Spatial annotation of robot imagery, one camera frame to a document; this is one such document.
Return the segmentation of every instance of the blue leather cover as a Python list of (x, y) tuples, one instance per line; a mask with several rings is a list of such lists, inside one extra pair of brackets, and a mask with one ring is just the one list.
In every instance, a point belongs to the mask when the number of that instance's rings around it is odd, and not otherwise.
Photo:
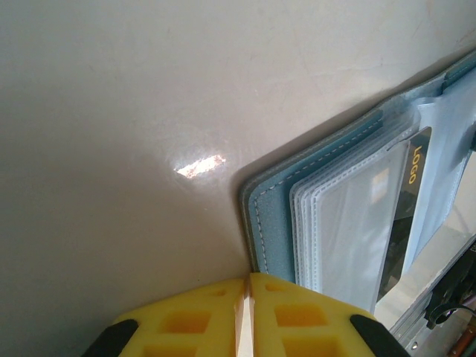
[(403, 113), (420, 97), (441, 95), (443, 89), (475, 67), (476, 51), (473, 51), (431, 80), (391, 97), (334, 135), (248, 180), (240, 193), (240, 205), (253, 270), (294, 282), (289, 204), (292, 185), (375, 132), (383, 118)]

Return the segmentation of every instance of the black corner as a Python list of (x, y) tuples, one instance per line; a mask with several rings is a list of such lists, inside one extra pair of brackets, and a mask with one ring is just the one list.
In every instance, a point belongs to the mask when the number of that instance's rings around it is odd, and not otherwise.
[(82, 357), (118, 357), (138, 327), (138, 322), (131, 319), (109, 326)]
[(350, 316), (350, 322), (376, 357), (410, 356), (379, 322), (362, 315)]

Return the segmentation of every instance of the white stitching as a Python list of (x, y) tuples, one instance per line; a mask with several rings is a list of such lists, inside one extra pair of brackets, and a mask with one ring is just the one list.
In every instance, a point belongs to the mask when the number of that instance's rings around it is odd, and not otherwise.
[(287, 176), (285, 179), (279, 181), (277, 184), (274, 184), (272, 185), (270, 188), (267, 188), (266, 190), (264, 190), (262, 193), (256, 195), (254, 197), (254, 210), (256, 211), (256, 219), (257, 219), (257, 223), (258, 223), (258, 232), (260, 233), (260, 239), (261, 239), (261, 248), (263, 250), (263, 259), (264, 259), (264, 262), (265, 262), (265, 271), (266, 273), (269, 273), (268, 271), (268, 263), (266, 261), (266, 250), (265, 250), (265, 240), (264, 240), (264, 237), (263, 237), (263, 232), (261, 231), (261, 221), (260, 221), (260, 212), (258, 211), (258, 198), (264, 194), (266, 194), (267, 192), (273, 190), (274, 188), (276, 188), (276, 186), (279, 186), (280, 184), (283, 184), (284, 182), (288, 181), (290, 178), (296, 176), (298, 173), (300, 173), (301, 171), (311, 167), (313, 164), (316, 164), (317, 162), (323, 160), (325, 157), (331, 155), (333, 152), (337, 151), (338, 149), (344, 147), (345, 145), (347, 145), (348, 143), (350, 143), (351, 141), (354, 141), (355, 139), (357, 139), (359, 136), (363, 135), (365, 132), (367, 132), (368, 130), (370, 130), (373, 126), (377, 125), (380, 121), (383, 120), (383, 117), (378, 119), (374, 124), (372, 124), (371, 126), (369, 126), (368, 128), (366, 128), (363, 132), (361, 132), (360, 134), (357, 134), (356, 136), (354, 136), (352, 139), (350, 139), (349, 141), (343, 143), (339, 148), (336, 148), (334, 149), (333, 151), (331, 152), (328, 152), (326, 155), (320, 157), (319, 159), (317, 160), (314, 160), (311, 164), (307, 164), (305, 167), (303, 167), (302, 169), (296, 171), (295, 173)]

